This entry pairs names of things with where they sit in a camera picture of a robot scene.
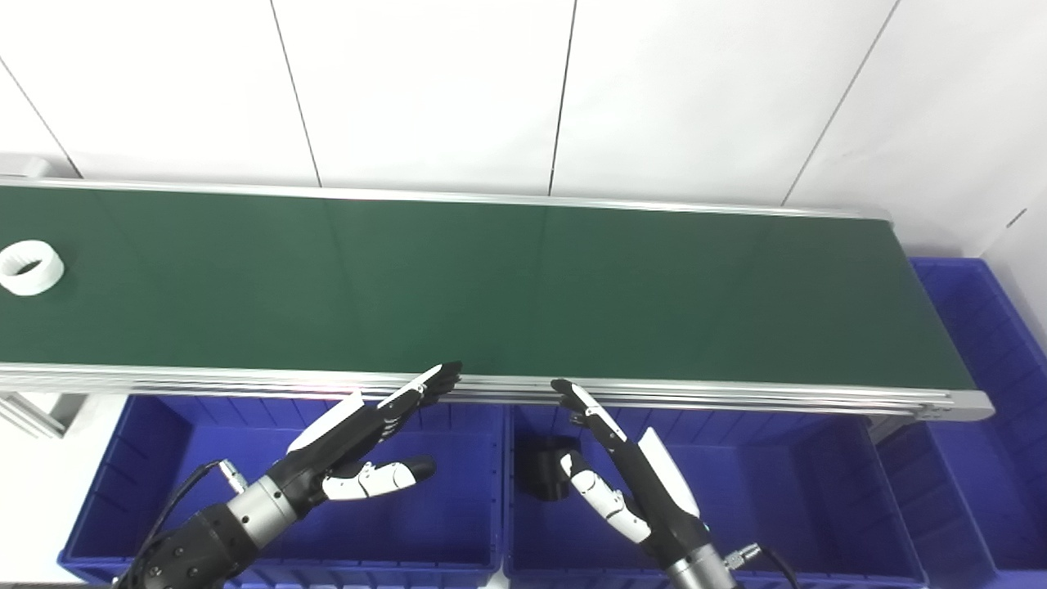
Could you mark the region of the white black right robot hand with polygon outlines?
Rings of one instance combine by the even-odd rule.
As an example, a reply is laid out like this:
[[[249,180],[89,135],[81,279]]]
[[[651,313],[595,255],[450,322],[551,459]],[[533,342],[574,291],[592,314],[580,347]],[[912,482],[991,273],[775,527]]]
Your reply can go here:
[[[683,474],[654,429],[640,439],[629,437],[609,411],[581,385],[565,378],[550,382],[573,423],[588,429],[612,460],[627,492],[609,485],[579,451],[567,451],[557,460],[569,483],[592,509],[647,556],[669,570],[680,560],[696,562],[714,556],[712,536]]]

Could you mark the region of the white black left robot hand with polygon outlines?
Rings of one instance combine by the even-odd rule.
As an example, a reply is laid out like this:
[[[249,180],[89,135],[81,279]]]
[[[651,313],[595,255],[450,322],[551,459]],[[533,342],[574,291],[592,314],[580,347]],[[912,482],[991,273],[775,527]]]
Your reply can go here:
[[[303,519],[326,501],[358,501],[414,486],[435,476],[435,459],[416,456],[374,463],[366,459],[389,440],[422,407],[435,405],[456,387],[460,361],[445,362],[367,405],[362,397],[337,403],[310,424],[287,454],[265,474],[272,498],[287,502]]]

